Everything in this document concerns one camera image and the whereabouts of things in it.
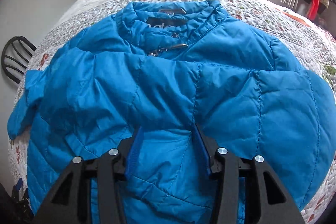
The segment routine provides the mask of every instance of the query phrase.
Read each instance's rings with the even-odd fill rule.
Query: jacket zipper
[[[158,48],[156,50],[153,50],[151,52],[148,53],[149,56],[159,56],[160,53],[162,52],[167,52],[170,50],[175,50],[175,49],[179,49],[179,48],[186,48],[188,47],[187,44],[177,44],[168,48]]]

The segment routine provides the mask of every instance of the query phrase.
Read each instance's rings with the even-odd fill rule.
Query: jacket sleeve
[[[28,70],[26,72],[25,92],[17,102],[7,123],[10,139],[15,139],[26,126],[32,124],[37,106],[43,97],[45,75],[45,71],[41,70]]]
[[[17,105],[11,113],[7,123],[7,131],[10,139],[15,139],[27,126],[33,123],[35,112],[44,96],[44,87],[46,82],[50,78],[52,71],[57,70],[57,66],[54,66],[56,60],[64,55],[69,48],[76,47],[85,32],[86,29],[82,30],[75,37],[69,40],[62,48],[58,49],[49,67],[47,67],[44,71],[28,70],[26,72],[25,92],[17,102]]]

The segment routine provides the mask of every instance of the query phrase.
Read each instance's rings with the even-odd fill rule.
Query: bed
[[[102,18],[114,14],[131,1],[201,1],[201,0],[78,0],[53,29],[47,34],[31,58],[27,69],[44,70],[55,52],[80,30]],[[256,28],[278,37],[306,68],[326,80],[336,97],[336,41],[326,31],[290,9],[275,5],[266,0],[219,0],[232,16]],[[293,18],[304,21],[301,24]],[[25,78],[16,93],[15,104],[23,94]],[[9,141],[10,169],[16,183],[19,178],[26,182],[27,147],[29,128],[24,134]],[[336,160],[314,198],[302,210],[306,223],[315,223],[336,192]]]

